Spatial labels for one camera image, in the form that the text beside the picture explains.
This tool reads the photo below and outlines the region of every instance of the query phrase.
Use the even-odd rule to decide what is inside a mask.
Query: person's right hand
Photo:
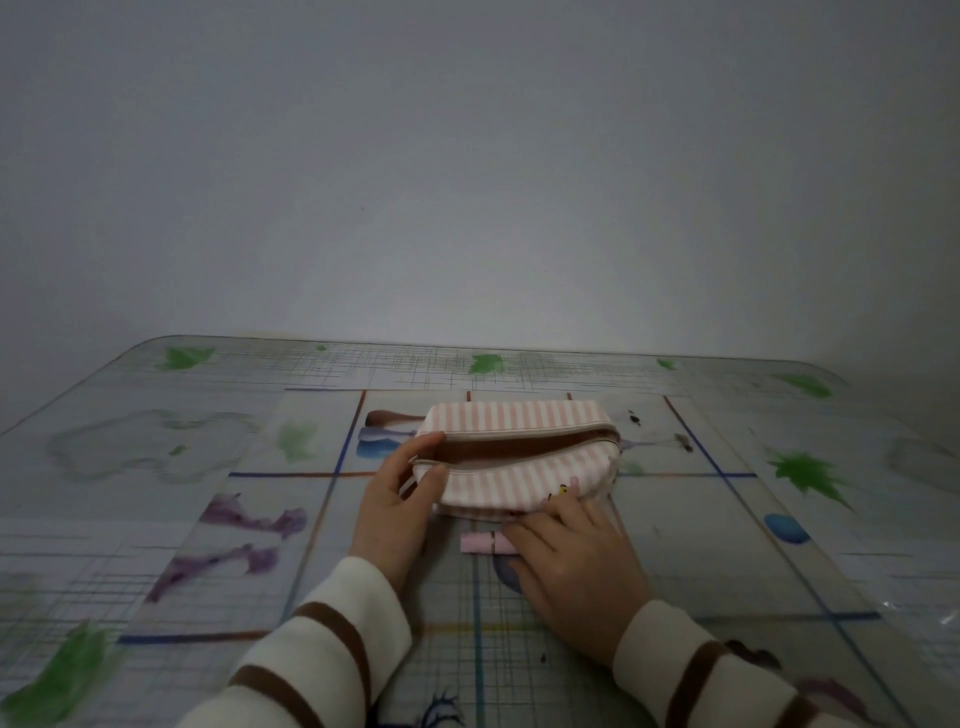
[[[552,497],[503,526],[534,611],[567,644],[610,667],[634,615],[653,598],[630,541],[594,501]]]

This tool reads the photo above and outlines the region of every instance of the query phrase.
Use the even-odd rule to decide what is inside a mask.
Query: sleeve
[[[349,556],[180,728],[360,728],[411,643],[386,577]]]
[[[634,616],[613,658],[613,678],[663,728],[852,728],[662,601]]]

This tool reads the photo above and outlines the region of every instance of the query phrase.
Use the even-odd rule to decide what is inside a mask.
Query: striped sleeve
[[[350,556],[180,728],[360,728],[411,642],[386,577]]]
[[[661,728],[852,728],[662,601],[636,613],[613,658],[613,677]]]

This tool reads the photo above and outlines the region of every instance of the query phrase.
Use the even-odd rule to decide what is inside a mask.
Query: white wall
[[[259,329],[802,359],[960,442],[955,2],[2,9],[0,426]]]

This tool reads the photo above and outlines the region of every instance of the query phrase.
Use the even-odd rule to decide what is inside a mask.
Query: pencil case
[[[595,401],[444,402],[417,434],[438,431],[446,439],[433,457],[411,463],[417,482],[449,468],[438,511],[451,516],[502,521],[574,486],[598,495],[616,478],[620,434]]]

